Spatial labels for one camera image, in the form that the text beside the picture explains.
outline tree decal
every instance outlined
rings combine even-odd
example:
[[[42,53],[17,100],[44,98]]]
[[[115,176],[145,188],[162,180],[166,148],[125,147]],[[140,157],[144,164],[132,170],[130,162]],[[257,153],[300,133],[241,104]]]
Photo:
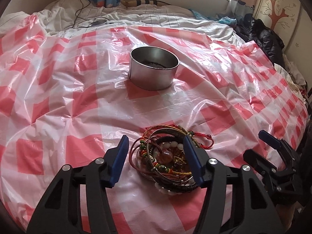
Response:
[[[272,20],[271,29],[274,30],[277,23],[280,23],[282,27],[285,29],[285,27],[290,27],[287,22],[280,21],[281,18],[284,17],[291,17],[291,20],[294,21],[293,16],[290,15],[291,8],[296,7],[296,4],[293,3],[292,5],[289,4],[288,6],[281,7],[279,2],[285,1],[285,0],[265,0],[266,5],[262,6],[263,11],[260,11],[262,15],[268,15]]]

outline bed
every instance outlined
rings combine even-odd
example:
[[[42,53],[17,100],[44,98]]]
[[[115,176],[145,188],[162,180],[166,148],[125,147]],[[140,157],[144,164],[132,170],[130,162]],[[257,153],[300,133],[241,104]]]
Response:
[[[0,198],[20,226],[27,228],[62,165],[86,165],[123,134],[132,143],[156,124],[211,134],[215,144],[207,152],[225,165],[241,166],[242,153],[253,148],[283,168],[257,134],[266,130],[296,148],[307,111],[254,42],[177,6],[90,5],[74,25],[81,7],[80,0],[58,0],[0,21]],[[100,17],[105,25],[88,27]],[[169,89],[150,92],[128,81],[129,52],[144,45],[179,58]],[[89,230],[84,193],[82,187]],[[192,233],[205,193],[164,195],[127,161],[107,191],[120,233]],[[230,206],[229,187],[224,222]]]

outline pile of bracelets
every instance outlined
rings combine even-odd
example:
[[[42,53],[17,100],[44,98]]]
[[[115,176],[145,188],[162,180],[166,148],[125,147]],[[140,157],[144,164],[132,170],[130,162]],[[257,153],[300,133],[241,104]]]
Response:
[[[147,128],[142,137],[131,146],[130,165],[148,179],[155,181],[155,187],[164,194],[193,191],[197,185],[183,150],[183,139],[187,135],[199,148],[210,149],[214,144],[209,134],[187,131],[176,125],[155,125]],[[197,142],[194,138],[197,136],[210,140],[211,144],[205,146]],[[135,151],[136,163],[133,163]]]

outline white bead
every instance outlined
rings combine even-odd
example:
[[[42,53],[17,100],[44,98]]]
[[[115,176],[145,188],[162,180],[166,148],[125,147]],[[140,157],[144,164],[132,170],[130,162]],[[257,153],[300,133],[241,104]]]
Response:
[[[180,149],[180,150],[183,150],[183,144],[178,144],[177,148]]]
[[[169,193],[169,191],[168,191],[167,189],[165,189],[165,188],[161,188],[161,189],[160,189],[160,192],[161,192],[162,194],[168,194],[168,193]]]
[[[193,179],[193,178],[191,178],[191,179],[188,181],[188,183],[189,183],[190,185],[192,185],[192,184],[194,184],[194,183],[195,183],[195,181],[194,181],[194,179]]]
[[[170,148],[170,143],[164,143],[164,144],[163,144],[163,148],[164,148],[164,149]]]
[[[176,192],[169,191],[168,194],[172,196],[172,195],[176,195],[177,193],[176,193]]]
[[[160,190],[160,189],[162,188],[157,182],[155,182],[155,187],[156,187],[158,190]]]
[[[177,142],[171,142],[170,146],[173,147],[173,148],[177,147]]]

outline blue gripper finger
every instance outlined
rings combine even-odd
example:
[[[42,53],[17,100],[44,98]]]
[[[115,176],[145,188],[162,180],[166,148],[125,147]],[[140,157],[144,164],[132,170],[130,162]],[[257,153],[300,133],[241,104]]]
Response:
[[[113,187],[119,181],[128,150],[129,138],[124,135],[116,148],[109,149],[105,153],[104,161],[107,164],[106,167],[108,168],[108,174],[110,175],[108,181],[110,187]]]
[[[276,139],[273,135],[270,135],[267,131],[261,130],[258,134],[258,137],[273,149],[275,150],[280,149],[279,139]]]
[[[197,148],[195,146],[190,136],[184,137],[183,149],[188,165],[191,169],[193,179],[196,184],[202,187],[205,183],[204,175],[209,156],[204,149]]]

